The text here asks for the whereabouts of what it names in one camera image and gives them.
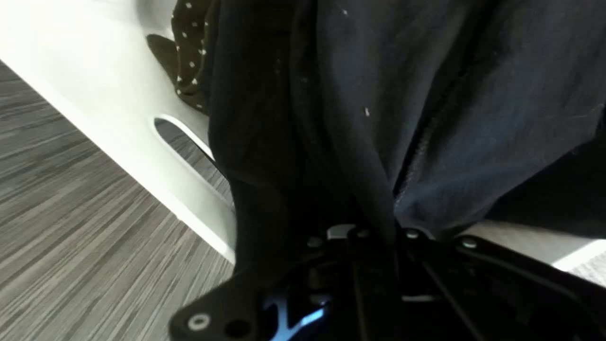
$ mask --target gray carpet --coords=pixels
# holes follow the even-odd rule
[[[172,141],[227,190],[204,154]],[[229,274],[221,255],[0,63],[1,341],[160,341],[177,306]]]

